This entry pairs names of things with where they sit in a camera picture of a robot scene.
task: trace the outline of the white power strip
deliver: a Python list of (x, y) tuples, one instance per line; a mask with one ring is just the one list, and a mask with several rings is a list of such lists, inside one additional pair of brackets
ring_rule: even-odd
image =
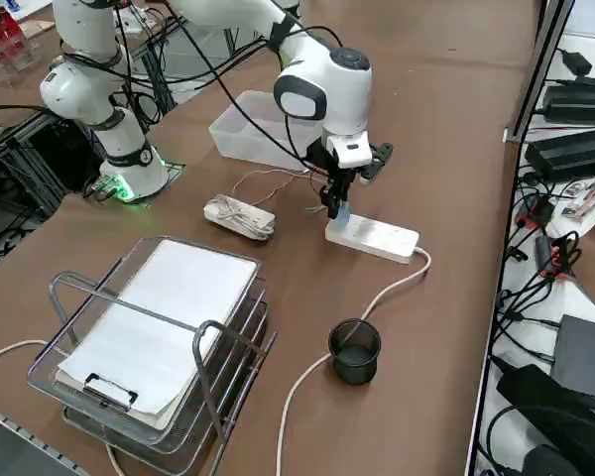
[(276, 216), (227, 195), (216, 195), (203, 209), (205, 218), (257, 241), (267, 241), (275, 231)]
[(404, 265), (415, 253), (418, 237), (415, 231), (357, 215), (340, 215), (326, 226), (328, 241)]

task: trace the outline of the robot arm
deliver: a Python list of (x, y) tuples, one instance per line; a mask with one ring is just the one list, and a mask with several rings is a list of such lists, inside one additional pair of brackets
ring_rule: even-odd
[[(356, 176), (372, 179), (392, 150), (386, 145), (390, 149), (377, 149), (374, 157), (368, 141), (372, 87), (368, 59), (311, 36), (273, 0), (170, 1), (197, 25), (248, 28), (268, 39), (269, 48), (284, 64), (274, 86), (278, 106), (290, 117), (323, 122), (321, 140), (308, 148), (304, 159), (328, 172), (328, 185), (320, 196), (329, 216), (335, 218)], [(66, 43), (81, 55), (124, 72), (125, 52), (115, 43), (111, 12), (118, 2), (53, 0), (53, 6), (59, 35)], [(107, 175), (118, 177), (136, 198), (161, 189), (167, 173), (132, 112), (108, 102), (121, 83), (105, 71), (67, 61), (47, 76), (41, 92), (57, 114), (90, 126), (108, 154), (102, 172), (106, 169)]]
[(171, 4), (195, 24), (248, 28), (267, 38), (269, 48), (285, 63), (274, 86), (280, 109), (297, 119), (323, 121), (323, 145), (340, 169), (373, 162), (366, 133), (372, 68), (363, 54), (330, 48), (302, 32), (298, 21), (272, 0), (171, 0)]

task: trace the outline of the brown table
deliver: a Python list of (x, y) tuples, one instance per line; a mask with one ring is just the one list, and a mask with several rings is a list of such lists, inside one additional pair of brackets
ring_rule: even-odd
[[(395, 144), (378, 181), (351, 190), (356, 213), (420, 232), (434, 258), (427, 278), (387, 298), (371, 316), (383, 337), (370, 386), (349, 389), (328, 369), (302, 385), (285, 440), (284, 475), (460, 475), (467, 459), (485, 354), (515, 154), (502, 132), (531, 53), (531, 0), (304, 0), (309, 23), (330, 25), (375, 69), (370, 135)], [(236, 94), (269, 90), (276, 74), (259, 56), (227, 79)], [(260, 259), (279, 338), (230, 440), (219, 474), (272, 475), (282, 407), (294, 380), (326, 350), (332, 326), (359, 316), (401, 266), (324, 240), (324, 214), (296, 180), (267, 204), (274, 240), (257, 246), (215, 228), (202, 206), (254, 166), (222, 159), (207, 127), (228, 106), (210, 87), (170, 113), (150, 139), (187, 164), (150, 210), (109, 209), (69, 196), (39, 231), (0, 264), (0, 348), (58, 329), (48, 298), (54, 273), (99, 277), (141, 237), (171, 234)], [(263, 196), (282, 177), (251, 178), (241, 197)], [(78, 296), (65, 299), (77, 304)], [(40, 349), (0, 360), (0, 412), (94, 476), (113, 470), (103, 445), (61, 420), (60, 405), (30, 390)], [(122, 457), (129, 475), (153, 474)]]

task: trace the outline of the black box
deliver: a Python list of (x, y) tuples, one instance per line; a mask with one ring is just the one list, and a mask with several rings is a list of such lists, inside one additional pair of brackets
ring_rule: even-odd
[(525, 157), (545, 180), (595, 176), (595, 131), (531, 142)]

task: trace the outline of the white cable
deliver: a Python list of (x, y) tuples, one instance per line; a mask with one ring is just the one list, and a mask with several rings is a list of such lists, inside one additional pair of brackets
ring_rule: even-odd
[(248, 179), (250, 176), (254, 175), (254, 174), (260, 174), (261, 176), (265, 176), (268, 174), (273, 174), (273, 173), (277, 173), (277, 174), (285, 174), (287, 176), (291, 176), (291, 178), (289, 180), (287, 180), (286, 182), (284, 182), (282, 185), (274, 188), (271, 193), (269, 193), (267, 196), (265, 196), (264, 198), (261, 198), (260, 200), (256, 201), (255, 203), (252, 203), (253, 206), (258, 206), (261, 203), (264, 203), (267, 200), (270, 200), (271, 198), (273, 198), (276, 193), (278, 193), (279, 190), (282, 190), (285, 186), (291, 184), (292, 181), (294, 181), (295, 179), (312, 179), (313, 181), (318, 181), (319, 183), (326, 183), (324, 180), (320, 179), (320, 178), (312, 178), (309, 174), (310, 171), (306, 170), (303, 172), (291, 172), (291, 171), (286, 171), (284, 169), (271, 169), (270, 171), (251, 171), (248, 172), (247, 174), (243, 175), (242, 178), (240, 178), (240, 180), (238, 180), (236, 182), (236, 184), (234, 185), (234, 187), (231, 189), (231, 194), (232, 196), (235, 198), (236, 197), (236, 190), (237, 188), (242, 185), (246, 179)]
[(252, 239), (266, 241), (274, 234), (275, 227), (273, 222), (267, 223), (264, 226), (259, 225), (255, 221), (255, 218), (246, 211), (243, 211), (243, 208), (237, 207), (238, 205), (232, 205), (229, 197), (225, 195), (216, 195), (207, 202), (207, 205), (214, 205), (217, 208), (217, 214), (215, 215), (217, 222), (232, 222), (237, 225), (237, 228), (239, 228), (237, 231), (241, 235), (248, 236), (243, 232), (246, 230), (252, 235), (250, 236)]
[(106, 452), (108, 453), (108, 458), (110, 459), (112, 468), (115, 470), (115, 473), (117, 473), (117, 476), (126, 476), (126, 473), (123, 472), (123, 469), (121, 469), (121, 466), (119, 466), (119, 463), (117, 462), (115, 453), (112, 452), (112, 446), (109, 444), (106, 444)]
[[(25, 347), (27, 345), (47, 345), (48, 343), (49, 342), (47, 342), (45, 340), (23, 340), (21, 342), (16, 342), (15, 344), (12, 344), (12, 345), (0, 350), (0, 357), (3, 356), (4, 354), (11, 352), (12, 350), (19, 349), (20, 347)], [(64, 357), (67, 357), (67, 355), (64, 354), (63, 351), (60, 351), (59, 349), (55, 349), (55, 350), (56, 350), (56, 352), (59, 352), (60, 354), (62, 354)], [(126, 476), (126, 473), (123, 472), (123, 470), (119, 466), (119, 463), (117, 463), (117, 458), (115, 458), (115, 455), (112, 452), (112, 448), (107, 444), (106, 444), (106, 451), (108, 452), (108, 457), (110, 458), (110, 463), (112, 464), (112, 467), (114, 468), (115, 472), (117, 473), (117, 476)]]
[(19, 349), (20, 347), (24, 347), (26, 345), (47, 345), (47, 343), (48, 342), (45, 342), (44, 340), (23, 340), (22, 342), (17, 342), (0, 350), (0, 357), (8, 352), (11, 352), (12, 350)]
[[(368, 316), (370, 315), (370, 313), (375, 309), (375, 307), (377, 306), (379, 301), (382, 299), (382, 297), (385, 296), (390, 291), (392, 291), (394, 288), (398, 288), (399, 286), (409, 283), (410, 281), (427, 273), (429, 268), (432, 266), (432, 257), (429, 255), (429, 253), (427, 253), (425, 250), (423, 250), (423, 248), (420, 248), (420, 247), (416, 247), (415, 252), (420, 255), (423, 255), (425, 257), (425, 265), (417, 272), (403, 278), (402, 280), (392, 283), (391, 285), (389, 285), (386, 288), (383, 288), (375, 296), (375, 298), (372, 300), (372, 302), (370, 304), (368, 304), (368, 307), (366, 307), (364, 314), (361, 316), (361, 320), (366, 320), (368, 318)], [(315, 370), (321, 364), (323, 364), (328, 359), (330, 359), (330, 357), (331, 357), (330, 354), (326, 354), (326, 355), (320, 357), (318, 360), (316, 360), (310, 367), (308, 367), (306, 369), (306, 371), (303, 374), (301, 374), (299, 376), (299, 378), (296, 380), (294, 385), (289, 390), (289, 394), (287, 395), (287, 399), (285, 401), (285, 407), (283, 408), (283, 411), (282, 411), (282, 419), (280, 421), (280, 431), (278, 432), (278, 449), (276, 452), (276, 476), (282, 476), (282, 447), (283, 447), (283, 443), (284, 443), (284, 439), (285, 439), (285, 430), (287, 429), (287, 417), (289, 415), (289, 407), (291, 406), (291, 400), (293, 399), (294, 395), (296, 394), (298, 387), (306, 379), (306, 377), (308, 377), (308, 375), (310, 375), (313, 370)]]

